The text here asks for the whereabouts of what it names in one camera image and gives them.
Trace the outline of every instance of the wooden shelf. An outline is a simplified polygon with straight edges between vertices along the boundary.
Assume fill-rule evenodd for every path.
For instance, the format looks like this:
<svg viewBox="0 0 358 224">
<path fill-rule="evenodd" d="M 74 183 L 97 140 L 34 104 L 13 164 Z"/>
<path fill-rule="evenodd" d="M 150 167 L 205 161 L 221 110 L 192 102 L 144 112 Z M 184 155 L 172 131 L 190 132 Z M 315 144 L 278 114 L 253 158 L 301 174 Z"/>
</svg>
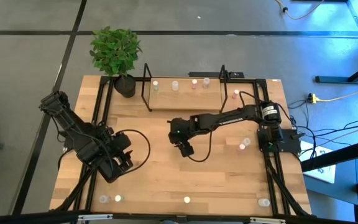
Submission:
<svg viewBox="0 0 358 224">
<path fill-rule="evenodd" d="M 158 110 L 220 110 L 222 107 L 219 79 L 211 78 L 209 87 L 203 88 L 203 79 L 196 78 L 197 88 L 192 89 L 192 78 L 152 78 L 150 81 L 151 109 Z M 152 84 L 158 81 L 158 90 Z M 178 91 L 172 90 L 172 82 L 179 83 Z"/>
</svg>

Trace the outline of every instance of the yellow cable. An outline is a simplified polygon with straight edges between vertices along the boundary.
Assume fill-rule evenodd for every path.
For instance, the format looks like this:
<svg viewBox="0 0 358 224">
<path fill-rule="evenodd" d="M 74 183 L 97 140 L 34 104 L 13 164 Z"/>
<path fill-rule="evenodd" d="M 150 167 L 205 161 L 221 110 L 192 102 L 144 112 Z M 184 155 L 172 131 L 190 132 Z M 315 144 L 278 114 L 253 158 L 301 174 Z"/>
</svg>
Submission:
<svg viewBox="0 0 358 224">
<path fill-rule="evenodd" d="M 354 93 L 351 93 L 351 94 L 348 94 L 348 95 L 345 95 L 345 96 L 340 96 L 340 97 L 337 97 L 337 98 L 333 98 L 333 99 L 330 99 L 330 100 L 320 100 L 319 98 L 316 97 L 316 101 L 331 102 L 331 101 L 340 100 L 340 99 L 343 99 L 343 98 L 346 98 L 348 96 L 352 96 L 352 95 L 355 95 L 355 94 L 358 94 L 358 91 L 354 92 Z"/>
<path fill-rule="evenodd" d="M 281 7 L 281 9 L 285 8 L 284 4 L 280 1 L 280 0 L 275 0 Z M 317 9 L 317 7 L 319 7 L 321 5 L 321 3 L 323 3 L 324 0 L 321 0 L 321 2 L 319 4 L 317 4 L 314 8 L 312 8 L 312 10 L 310 12 L 308 12 L 306 15 L 304 16 L 301 16 L 301 17 L 292 17 L 289 13 L 288 13 L 288 10 L 285 11 L 285 13 L 289 16 L 289 18 L 293 19 L 293 20 L 298 20 L 298 19 L 303 19 L 305 18 L 306 16 L 310 15 L 314 10 Z"/>
</svg>

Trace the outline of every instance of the black cable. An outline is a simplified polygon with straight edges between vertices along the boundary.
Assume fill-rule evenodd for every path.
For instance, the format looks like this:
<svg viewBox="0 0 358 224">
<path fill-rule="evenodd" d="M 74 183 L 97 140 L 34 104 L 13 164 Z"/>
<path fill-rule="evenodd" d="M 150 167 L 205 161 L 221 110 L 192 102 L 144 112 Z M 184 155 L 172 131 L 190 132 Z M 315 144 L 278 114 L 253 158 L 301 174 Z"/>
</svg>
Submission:
<svg viewBox="0 0 358 224">
<path fill-rule="evenodd" d="M 59 160 L 57 162 L 57 170 L 60 169 L 60 163 L 62 162 L 63 156 L 65 156 L 65 154 L 67 154 L 70 151 L 71 151 L 71 149 L 67 149 L 67 151 L 65 151 L 62 155 L 60 155 Z"/>
<path fill-rule="evenodd" d="M 318 139 L 323 139 L 323 140 L 326 140 L 326 141 L 329 141 L 329 142 L 333 142 L 333 143 L 336 143 L 336 144 L 345 144 L 347 146 L 352 146 L 352 144 L 349 144 L 349 143 L 345 143 L 345 142 L 337 142 L 337 141 L 333 141 L 333 140 L 330 140 L 330 139 L 326 139 L 326 138 L 322 138 L 322 137 L 316 137 Z"/>
<path fill-rule="evenodd" d="M 59 127 L 57 126 L 57 123 L 56 123 L 56 121 L 55 121 L 55 118 L 54 118 L 53 116 L 51 116 L 51 118 L 52 118 L 52 121 L 55 123 L 55 126 L 56 126 L 56 130 L 57 130 L 56 139 L 57 139 L 57 141 L 60 142 L 60 143 L 64 143 L 64 141 L 61 141 L 61 140 L 59 139 L 60 130 L 59 130 Z"/>
<path fill-rule="evenodd" d="M 299 159 L 299 156 L 295 152 L 291 152 L 291 153 L 301 162 L 301 159 Z"/>
<path fill-rule="evenodd" d="M 320 130 L 312 130 L 314 132 L 319 132 L 319 131 L 337 131 L 337 129 L 333 129 L 333 128 L 324 128 L 324 129 L 320 129 Z"/>
<path fill-rule="evenodd" d="M 297 103 L 297 102 L 302 102 L 302 103 L 299 104 L 299 105 L 296 105 L 296 106 L 291 106 L 291 105 L 294 105 L 294 104 Z M 297 109 L 297 108 L 303 106 L 306 102 L 307 102 L 306 100 L 296 100 L 295 102 L 292 102 L 292 103 L 290 103 L 290 104 L 288 105 L 288 109 Z"/>
<path fill-rule="evenodd" d="M 290 120 L 291 124 L 296 127 L 296 129 L 298 129 L 298 126 L 296 125 L 296 123 L 291 119 L 291 117 L 289 117 L 289 115 L 287 114 L 287 112 L 285 112 L 283 106 L 280 104 L 280 103 L 276 103 L 280 108 L 281 110 L 284 112 L 285 116 L 288 118 L 288 120 Z"/>
<path fill-rule="evenodd" d="M 206 157 L 204 159 L 200 160 L 200 161 L 196 160 L 196 159 L 193 159 L 190 156 L 188 156 L 189 159 L 191 159 L 192 161 L 195 161 L 195 162 L 204 162 L 204 161 L 206 161 L 209 158 L 209 155 L 211 154 L 211 145 L 212 145 L 212 131 L 209 133 L 209 148 L 208 148 L 208 153 L 207 153 Z"/>
<path fill-rule="evenodd" d="M 357 122 L 358 122 L 358 120 L 357 120 L 357 121 L 350 122 L 349 124 L 345 125 L 343 128 L 346 128 L 346 126 L 348 126 L 348 125 L 350 125 L 350 124 L 357 123 Z"/>
<path fill-rule="evenodd" d="M 316 137 L 325 136 L 325 135 L 327 135 L 327 134 L 332 134 L 332 133 L 336 133 L 336 132 L 338 132 L 338 131 L 344 131 L 344 130 L 353 129 L 353 128 L 358 128 L 358 125 L 357 125 L 357 126 L 353 126 L 353 127 L 349 127 L 349 128 L 342 128 L 342 129 L 338 129 L 338 130 L 335 130 L 335 131 L 330 131 L 330 132 L 324 133 L 324 134 L 319 134 L 319 135 L 316 135 Z"/>
<path fill-rule="evenodd" d="M 310 128 L 308 128 L 308 127 L 298 126 L 298 128 L 305 128 L 306 130 L 308 130 L 308 131 L 312 134 L 312 138 L 313 138 L 313 148 L 303 151 L 303 153 L 305 153 L 306 151 L 313 150 L 313 152 L 312 152 L 311 155 L 310 155 L 310 159 L 311 159 L 311 158 L 313 158 L 313 157 L 316 155 L 316 135 L 314 135 L 314 132 L 313 132 Z"/>
<path fill-rule="evenodd" d="M 244 99 L 242 99 L 241 93 L 249 95 L 250 97 L 254 98 L 255 100 L 259 100 L 261 102 L 264 102 L 263 100 L 256 98 L 254 95 L 252 95 L 250 93 L 247 93 L 246 91 L 240 91 L 240 99 L 241 99 L 241 102 L 242 102 L 243 106 L 246 106 L 246 104 L 244 103 Z"/>
<path fill-rule="evenodd" d="M 139 166 L 137 166 L 136 168 L 133 168 L 133 169 L 131 169 L 131 170 L 129 170 L 129 171 L 126 171 L 126 172 L 122 173 L 121 176 L 122 176 L 122 175 L 126 175 L 126 174 L 128 174 L 128 173 L 130 173 L 130 172 L 134 172 L 135 170 L 141 168 L 141 167 L 147 162 L 147 160 L 149 159 L 150 153 L 151 153 L 151 151 L 152 151 L 151 146 L 150 146 L 149 139 L 148 139 L 143 133 L 141 133 L 141 132 L 138 131 L 138 130 L 134 130 L 134 129 L 124 129 L 124 130 L 118 131 L 116 134 L 123 133 L 123 132 L 126 132 L 126 131 L 132 131 L 132 132 L 135 132 L 135 133 L 139 133 L 139 134 L 147 141 L 147 146 L 149 147 L 149 151 L 148 151 L 148 153 L 147 153 L 146 159 L 145 159 Z"/>
<path fill-rule="evenodd" d="M 306 103 L 306 127 L 309 127 L 309 108 L 308 103 Z"/>
</svg>

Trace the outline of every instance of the wooden table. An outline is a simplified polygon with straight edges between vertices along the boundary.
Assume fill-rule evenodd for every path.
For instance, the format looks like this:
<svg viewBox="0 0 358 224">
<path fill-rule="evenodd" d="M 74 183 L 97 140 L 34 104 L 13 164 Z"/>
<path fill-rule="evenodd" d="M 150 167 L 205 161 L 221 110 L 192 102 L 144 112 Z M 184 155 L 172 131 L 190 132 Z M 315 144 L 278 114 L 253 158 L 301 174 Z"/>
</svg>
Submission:
<svg viewBox="0 0 358 224">
<path fill-rule="evenodd" d="M 100 76 L 84 76 L 75 113 L 84 121 L 90 122 L 96 101 Z M 272 101 L 287 109 L 282 83 L 280 80 L 267 80 L 268 93 Z M 145 98 L 149 98 L 150 83 L 145 84 Z M 227 92 L 244 90 L 253 93 L 251 84 L 228 83 Z M 243 121 L 221 126 L 213 133 L 212 152 L 206 162 L 196 163 L 183 158 L 180 151 L 168 140 L 170 126 L 167 120 L 205 111 L 153 110 L 149 112 L 140 97 L 141 82 L 136 85 L 136 94 L 132 98 L 123 98 L 115 90 L 109 109 L 107 125 L 115 131 L 136 129 L 150 140 L 152 152 L 148 162 L 139 170 L 118 178 L 108 184 L 100 174 L 96 180 L 92 212 L 106 213 L 153 213 L 187 215 L 258 215 L 271 216 L 270 207 L 260 207 L 258 198 L 269 198 L 266 171 L 262 153 L 257 143 L 258 125 Z M 255 104 L 253 98 L 244 96 L 246 104 Z M 237 97 L 230 96 L 224 111 L 241 107 Z M 284 117 L 283 128 L 290 128 L 290 122 Z M 137 133 L 127 133 L 133 150 L 134 165 L 139 165 L 146 157 L 146 141 Z M 238 151 L 244 138 L 250 138 L 251 144 L 246 150 Z M 197 136 L 190 140 L 195 149 L 193 158 L 202 159 L 208 151 L 209 135 Z M 304 210 L 311 212 L 300 163 L 294 155 L 281 153 L 285 183 L 289 191 Z M 73 190 L 80 176 L 81 162 L 75 153 L 67 154 L 60 166 L 50 208 L 59 206 Z M 279 188 L 276 186 L 279 212 L 283 213 Z M 85 207 L 88 187 L 83 191 L 80 208 Z M 109 195 L 113 200 L 100 203 L 101 195 Z M 124 201 L 115 202 L 115 195 L 124 196 Z M 186 204 L 183 198 L 189 196 Z"/>
</svg>

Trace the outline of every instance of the black plant pot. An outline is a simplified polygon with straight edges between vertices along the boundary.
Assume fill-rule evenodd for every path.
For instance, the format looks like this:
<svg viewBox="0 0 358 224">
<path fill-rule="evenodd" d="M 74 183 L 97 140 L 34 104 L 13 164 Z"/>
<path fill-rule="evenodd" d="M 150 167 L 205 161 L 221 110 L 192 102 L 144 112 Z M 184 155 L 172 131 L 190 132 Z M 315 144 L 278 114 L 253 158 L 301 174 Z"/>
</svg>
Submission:
<svg viewBox="0 0 358 224">
<path fill-rule="evenodd" d="M 132 75 L 118 77 L 114 82 L 114 87 L 123 97 L 130 98 L 135 95 L 136 81 Z"/>
</svg>

